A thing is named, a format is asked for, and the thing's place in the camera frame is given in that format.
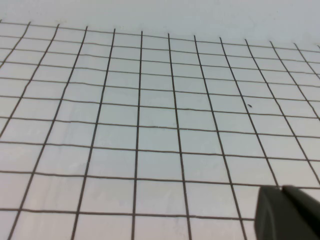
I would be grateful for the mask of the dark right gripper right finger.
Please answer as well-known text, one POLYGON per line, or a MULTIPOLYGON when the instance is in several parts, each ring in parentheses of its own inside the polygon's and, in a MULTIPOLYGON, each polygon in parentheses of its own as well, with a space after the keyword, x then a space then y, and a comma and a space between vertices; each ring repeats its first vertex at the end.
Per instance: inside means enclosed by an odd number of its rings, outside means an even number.
POLYGON ((284 185, 282 192, 293 203, 303 221, 320 239, 320 202, 293 185, 284 185))

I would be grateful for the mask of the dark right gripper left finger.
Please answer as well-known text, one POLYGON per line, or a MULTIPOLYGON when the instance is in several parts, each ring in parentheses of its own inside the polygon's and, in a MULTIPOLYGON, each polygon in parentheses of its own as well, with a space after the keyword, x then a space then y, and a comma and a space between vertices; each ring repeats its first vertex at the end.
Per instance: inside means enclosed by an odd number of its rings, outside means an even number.
POLYGON ((254 229, 258 240, 297 240, 300 217, 282 191, 263 186, 258 193, 254 229))

